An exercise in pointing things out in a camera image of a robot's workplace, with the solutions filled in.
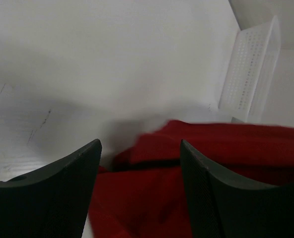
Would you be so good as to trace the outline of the white plastic basket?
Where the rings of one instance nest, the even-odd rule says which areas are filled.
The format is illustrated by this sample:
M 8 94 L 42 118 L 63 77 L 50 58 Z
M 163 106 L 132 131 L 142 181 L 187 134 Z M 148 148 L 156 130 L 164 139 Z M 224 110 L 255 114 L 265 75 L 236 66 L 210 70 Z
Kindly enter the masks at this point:
M 219 109 L 233 118 L 259 123 L 281 49 L 279 20 L 237 34 L 224 81 Z

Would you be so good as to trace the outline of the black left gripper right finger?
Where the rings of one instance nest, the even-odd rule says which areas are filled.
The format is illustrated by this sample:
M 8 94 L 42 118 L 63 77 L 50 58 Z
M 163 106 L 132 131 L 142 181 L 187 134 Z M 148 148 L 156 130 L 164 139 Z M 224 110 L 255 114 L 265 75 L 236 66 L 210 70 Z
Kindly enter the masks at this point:
M 294 238 L 294 182 L 249 179 L 180 144 L 180 164 L 195 238 Z

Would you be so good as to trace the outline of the dark red t-shirt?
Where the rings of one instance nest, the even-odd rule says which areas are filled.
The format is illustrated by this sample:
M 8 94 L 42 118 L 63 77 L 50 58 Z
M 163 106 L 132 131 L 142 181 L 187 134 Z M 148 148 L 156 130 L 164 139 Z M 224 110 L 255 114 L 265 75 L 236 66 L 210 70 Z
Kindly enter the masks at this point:
M 169 121 L 99 168 L 88 215 L 97 238 L 189 238 L 180 142 L 268 184 L 294 181 L 294 128 Z

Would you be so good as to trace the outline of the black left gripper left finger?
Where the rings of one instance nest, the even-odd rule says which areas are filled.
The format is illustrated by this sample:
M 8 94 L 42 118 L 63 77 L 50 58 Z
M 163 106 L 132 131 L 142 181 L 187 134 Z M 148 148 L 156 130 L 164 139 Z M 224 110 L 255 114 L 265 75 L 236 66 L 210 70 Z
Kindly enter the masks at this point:
M 57 161 L 0 181 L 0 238 L 80 238 L 102 145 L 95 139 Z

